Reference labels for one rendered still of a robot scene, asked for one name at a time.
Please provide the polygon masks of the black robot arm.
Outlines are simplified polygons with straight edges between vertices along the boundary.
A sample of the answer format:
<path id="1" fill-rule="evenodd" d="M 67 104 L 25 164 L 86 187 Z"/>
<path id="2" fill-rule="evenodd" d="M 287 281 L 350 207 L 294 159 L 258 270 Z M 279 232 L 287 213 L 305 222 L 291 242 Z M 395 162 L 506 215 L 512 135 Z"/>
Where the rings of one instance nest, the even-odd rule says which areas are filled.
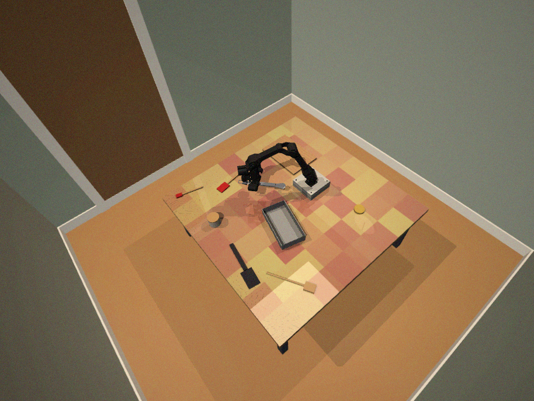
<path id="1" fill-rule="evenodd" d="M 287 147 L 287 150 L 283 147 Z M 298 162 L 299 166 L 301 166 L 303 176 L 307 178 L 305 181 L 307 185 L 311 187 L 317 183 L 317 176 L 315 170 L 310 165 L 307 165 L 306 162 L 303 160 L 302 156 L 298 152 L 296 143 L 291 142 L 277 143 L 275 146 L 259 154 L 249 155 L 248 159 L 245 162 L 245 165 L 237 166 L 238 176 L 242 175 L 242 182 L 246 182 L 247 180 L 251 181 L 249 174 L 258 174 L 258 168 L 261 168 L 261 162 L 277 153 L 282 153 L 284 155 L 291 156 L 291 158 L 294 158 Z"/>

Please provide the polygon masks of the black spatula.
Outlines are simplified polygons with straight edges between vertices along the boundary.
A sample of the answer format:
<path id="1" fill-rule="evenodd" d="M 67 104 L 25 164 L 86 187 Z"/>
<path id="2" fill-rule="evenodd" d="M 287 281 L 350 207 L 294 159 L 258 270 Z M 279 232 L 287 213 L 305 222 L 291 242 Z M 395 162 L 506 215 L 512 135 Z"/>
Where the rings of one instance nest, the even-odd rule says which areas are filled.
<path id="1" fill-rule="evenodd" d="M 231 243 L 229 246 L 231 247 L 234 255 L 236 256 L 238 262 L 240 263 L 240 266 L 244 270 L 240 274 L 241 274 L 242 278 L 244 279 L 248 289 L 251 289 L 251 288 L 257 286 L 258 284 L 260 284 L 260 281 L 257 278 L 257 276 L 255 275 L 253 269 L 252 268 L 247 269 L 246 265 L 244 264 L 242 258 L 240 257 L 240 255 L 239 255 L 238 251 L 236 250 L 235 246 L 233 245 L 233 243 Z"/>

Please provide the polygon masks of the grey cylinder with tan lid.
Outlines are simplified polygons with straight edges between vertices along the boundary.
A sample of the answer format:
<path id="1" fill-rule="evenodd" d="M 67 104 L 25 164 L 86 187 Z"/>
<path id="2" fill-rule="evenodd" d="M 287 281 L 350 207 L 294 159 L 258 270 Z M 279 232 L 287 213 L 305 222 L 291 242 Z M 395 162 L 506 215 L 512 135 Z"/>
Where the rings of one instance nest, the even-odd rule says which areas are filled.
<path id="1" fill-rule="evenodd" d="M 220 216 L 216 212 L 211 212 L 207 215 L 207 221 L 209 222 L 210 227 L 216 228 L 221 224 Z"/>

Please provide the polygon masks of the grey roasting tin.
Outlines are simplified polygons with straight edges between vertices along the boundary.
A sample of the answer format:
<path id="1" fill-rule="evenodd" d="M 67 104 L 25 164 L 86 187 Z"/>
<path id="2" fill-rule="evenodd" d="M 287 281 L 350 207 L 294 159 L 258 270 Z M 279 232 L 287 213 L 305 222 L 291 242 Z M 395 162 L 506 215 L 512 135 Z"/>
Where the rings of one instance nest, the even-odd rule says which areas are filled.
<path id="1" fill-rule="evenodd" d="M 306 239 L 285 200 L 263 208 L 262 214 L 282 250 Z"/>

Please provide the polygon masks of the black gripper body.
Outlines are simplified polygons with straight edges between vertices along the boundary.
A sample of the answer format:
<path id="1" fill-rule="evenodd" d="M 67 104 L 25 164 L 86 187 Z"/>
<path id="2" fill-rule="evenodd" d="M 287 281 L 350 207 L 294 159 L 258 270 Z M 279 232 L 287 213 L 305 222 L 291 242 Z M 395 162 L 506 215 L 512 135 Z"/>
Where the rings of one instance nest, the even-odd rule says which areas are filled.
<path id="1" fill-rule="evenodd" d="M 256 192 L 258 190 L 258 181 L 259 181 L 259 178 L 260 178 L 260 174 L 259 173 L 261 172 L 261 174 L 262 174 L 263 168 L 258 168 L 258 169 L 259 169 L 258 174 L 256 174 L 256 175 L 249 174 L 249 176 L 251 177 L 251 181 L 252 181 L 251 184 L 248 185 L 248 190 L 249 191 L 255 191 Z"/>

